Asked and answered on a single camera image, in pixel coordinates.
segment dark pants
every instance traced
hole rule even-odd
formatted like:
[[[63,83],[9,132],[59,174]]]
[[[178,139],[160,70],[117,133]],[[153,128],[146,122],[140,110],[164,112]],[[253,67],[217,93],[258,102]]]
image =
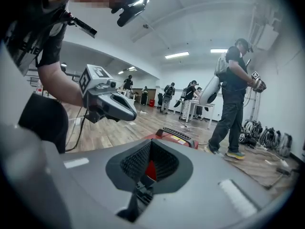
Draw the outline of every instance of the dark pants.
[[[141,104],[146,104],[146,101],[147,101],[147,94],[142,94]]]
[[[222,88],[223,114],[209,140],[209,148],[213,152],[217,151],[220,147],[219,143],[230,130],[228,148],[230,152],[235,153],[238,152],[238,139],[242,130],[245,90],[232,92],[234,88],[230,86],[225,86],[225,88]]]
[[[56,100],[33,94],[22,112],[19,125],[35,132],[43,141],[54,143],[60,154],[65,152],[68,116]]]

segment fluorescent light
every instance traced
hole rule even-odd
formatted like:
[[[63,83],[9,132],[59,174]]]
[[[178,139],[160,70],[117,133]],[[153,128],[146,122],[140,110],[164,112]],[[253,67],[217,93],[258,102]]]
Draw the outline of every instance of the fluorescent light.
[[[211,53],[223,53],[227,51],[227,49],[211,49]]]
[[[165,56],[165,58],[166,59],[171,59],[171,58],[176,58],[176,57],[181,57],[181,56],[186,56],[186,55],[190,55],[189,52],[181,52],[181,53],[171,54],[171,55]]]
[[[134,3],[134,5],[143,4],[144,0],[139,0]]]

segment person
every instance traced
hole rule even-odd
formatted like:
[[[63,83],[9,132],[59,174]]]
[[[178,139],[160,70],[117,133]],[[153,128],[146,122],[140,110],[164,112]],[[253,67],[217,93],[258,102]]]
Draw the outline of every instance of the person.
[[[69,0],[14,0],[4,5],[1,38],[19,71],[25,75],[29,65],[42,52],[36,64],[44,88],[59,101],[83,106],[80,87],[61,70],[60,51],[67,22],[58,22]],[[95,2],[115,8],[125,0],[76,0]],[[35,132],[42,140],[53,142],[65,152],[68,116],[56,100],[33,94],[20,117],[19,125]]]
[[[162,101],[162,106],[161,106],[161,109],[160,109],[160,113],[163,113],[164,112],[164,109],[165,109],[165,112],[164,114],[167,115],[168,114],[168,108],[170,106],[170,103],[171,103],[171,100],[173,98],[173,96],[175,95],[175,82],[172,82],[171,85],[166,85],[166,87],[164,88],[164,94],[163,94],[163,98],[165,96],[169,96],[169,101],[168,103],[165,104],[164,101]]]
[[[142,104],[142,105],[146,105],[146,102],[147,102],[147,94],[148,94],[148,89],[147,89],[147,86],[145,86],[145,87],[142,89],[142,97],[141,97],[141,104]]]
[[[196,90],[195,86],[197,85],[197,81],[193,80],[189,83],[186,94],[183,102],[183,110],[182,110],[182,118],[180,120],[186,121],[187,112],[190,104],[190,100],[193,99],[194,93],[197,95],[197,97],[200,97],[199,92]]]
[[[201,96],[202,88],[198,86],[197,87],[197,91],[199,92],[199,95]],[[197,106],[197,108],[196,108],[196,115],[195,115],[196,119],[203,120],[202,110],[203,110],[202,106]]]
[[[124,80],[121,88],[123,88],[126,91],[126,97],[129,98],[130,92],[132,92],[132,75],[130,74],[127,79]]]
[[[221,120],[213,132],[208,145],[204,147],[206,152],[223,157],[219,152],[219,143],[229,134],[229,147],[226,155],[236,159],[244,159],[244,153],[238,149],[238,138],[242,129],[244,95],[248,86],[255,85],[255,81],[248,76],[243,56],[252,50],[245,39],[238,39],[235,46],[228,49],[225,60],[228,67],[225,81],[222,84],[223,113]]]

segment black t-shirt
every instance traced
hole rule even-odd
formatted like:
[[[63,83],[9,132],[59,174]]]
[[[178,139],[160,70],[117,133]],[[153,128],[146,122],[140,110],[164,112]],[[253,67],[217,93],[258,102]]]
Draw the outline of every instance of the black t-shirt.
[[[194,86],[189,86],[186,89],[186,96],[185,99],[186,100],[192,100],[192,98],[194,97],[194,92],[196,91],[196,88]]]
[[[124,81],[124,83],[125,83],[124,89],[131,90],[131,86],[133,85],[132,80],[126,79],[126,80]]]
[[[242,67],[242,69],[247,72],[246,65],[244,63],[244,60],[241,56],[241,53],[239,52],[238,48],[233,46],[230,47],[226,53],[225,60],[229,62],[229,60],[234,60],[237,61],[239,66]],[[247,87],[247,82],[244,81],[243,79],[239,78],[236,74],[234,74],[230,68],[227,68],[226,72],[226,81],[227,83],[232,86],[234,89],[243,89]]]
[[[9,18],[10,25],[4,43],[23,75],[41,51],[43,53],[38,67],[59,61],[67,24],[50,25],[60,19],[59,14],[66,10],[67,3],[68,0],[17,1],[19,11],[11,12],[14,16]]]

